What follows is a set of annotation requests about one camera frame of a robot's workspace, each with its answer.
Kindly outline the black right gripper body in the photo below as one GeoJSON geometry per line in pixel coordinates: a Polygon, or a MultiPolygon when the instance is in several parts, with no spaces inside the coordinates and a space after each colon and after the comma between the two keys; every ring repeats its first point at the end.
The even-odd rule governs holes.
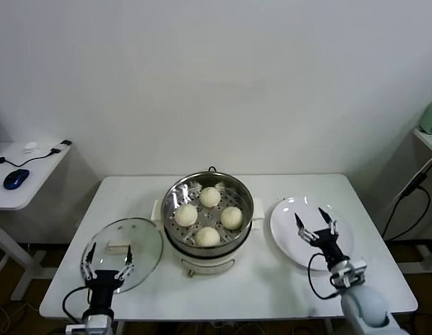
{"type": "Polygon", "coordinates": [[[330,229],[324,229],[316,231],[315,234],[318,238],[311,242],[311,246],[322,251],[328,267],[334,267],[348,260],[348,256],[342,252],[337,244],[337,232],[332,233],[330,229]]]}

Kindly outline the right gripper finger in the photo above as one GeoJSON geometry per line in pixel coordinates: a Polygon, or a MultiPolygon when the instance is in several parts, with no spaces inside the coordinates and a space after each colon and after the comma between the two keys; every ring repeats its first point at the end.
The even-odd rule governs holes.
{"type": "Polygon", "coordinates": [[[305,225],[303,224],[302,220],[300,219],[300,217],[298,216],[297,213],[295,213],[295,220],[296,220],[296,225],[298,228],[298,235],[304,241],[315,241],[315,240],[319,239],[319,236],[316,233],[311,232],[311,231],[306,229],[305,225]]]}
{"type": "Polygon", "coordinates": [[[320,215],[325,221],[325,223],[328,225],[328,228],[325,228],[323,230],[318,230],[317,234],[320,237],[337,237],[338,231],[337,231],[336,221],[333,220],[331,216],[322,208],[319,207],[318,211],[320,212],[320,215]]]}

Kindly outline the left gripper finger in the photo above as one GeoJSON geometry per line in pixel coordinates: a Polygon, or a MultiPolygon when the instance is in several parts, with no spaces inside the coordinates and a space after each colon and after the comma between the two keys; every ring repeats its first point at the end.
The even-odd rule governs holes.
{"type": "Polygon", "coordinates": [[[114,278],[119,281],[125,281],[126,277],[131,273],[133,268],[134,268],[133,254],[131,250],[131,245],[129,245],[125,257],[125,265],[123,269],[114,276],[114,278]]]}
{"type": "Polygon", "coordinates": [[[84,251],[81,261],[81,273],[85,281],[90,281],[96,278],[95,271],[92,267],[92,261],[96,250],[96,242],[92,243],[88,249],[84,251]]]}

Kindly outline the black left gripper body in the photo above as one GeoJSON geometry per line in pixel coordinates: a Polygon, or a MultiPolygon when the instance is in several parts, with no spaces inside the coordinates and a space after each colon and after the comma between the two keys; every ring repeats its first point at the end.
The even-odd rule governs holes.
{"type": "Polygon", "coordinates": [[[96,270],[95,276],[86,280],[86,287],[91,291],[91,308],[110,308],[114,291],[119,289],[124,280],[117,270],[96,270]]]}

